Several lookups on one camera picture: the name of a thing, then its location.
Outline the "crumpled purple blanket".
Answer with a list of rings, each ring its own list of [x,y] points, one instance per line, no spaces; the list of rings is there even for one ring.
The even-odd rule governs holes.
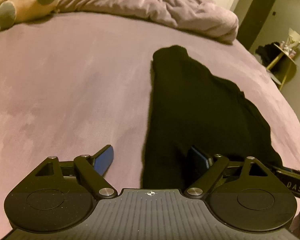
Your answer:
[[[60,0],[57,9],[139,18],[228,44],[238,33],[238,17],[212,0]]]

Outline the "black cloth on table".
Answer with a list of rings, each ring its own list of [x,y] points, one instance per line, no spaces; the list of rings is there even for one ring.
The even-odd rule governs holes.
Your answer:
[[[261,57],[262,64],[267,67],[281,52],[277,46],[279,42],[272,42],[265,46],[258,46],[255,53]]]

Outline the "cream paper bag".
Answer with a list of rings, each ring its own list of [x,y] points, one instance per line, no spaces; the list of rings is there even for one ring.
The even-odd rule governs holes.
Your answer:
[[[289,28],[286,46],[289,49],[295,49],[299,45],[300,45],[300,34],[297,31],[293,30],[292,28]]]

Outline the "black garment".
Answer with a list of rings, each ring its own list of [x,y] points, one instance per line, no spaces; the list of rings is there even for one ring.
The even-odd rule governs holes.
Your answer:
[[[144,188],[184,190],[198,180],[206,168],[193,147],[232,161],[253,156],[282,167],[269,124],[235,83],[214,76],[180,46],[157,50],[153,73]]]

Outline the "purple bed cover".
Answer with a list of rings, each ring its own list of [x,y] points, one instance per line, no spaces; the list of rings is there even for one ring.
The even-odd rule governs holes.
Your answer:
[[[151,61],[173,45],[236,83],[270,125],[283,164],[300,170],[300,122],[238,41],[108,14],[57,14],[0,32],[0,239],[11,230],[6,196],[48,156],[69,161],[110,144],[107,181],[117,190],[140,187]]]

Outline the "yellow side table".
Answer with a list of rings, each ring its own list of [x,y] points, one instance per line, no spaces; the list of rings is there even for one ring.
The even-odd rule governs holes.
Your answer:
[[[280,51],[280,53],[266,67],[266,71],[270,78],[274,81],[279,91],[281,91],[284,85],[294,78],[298,67],[296,62],[288,54],[286,54],[280,46],[277,44],[274,44],[274,46]]]

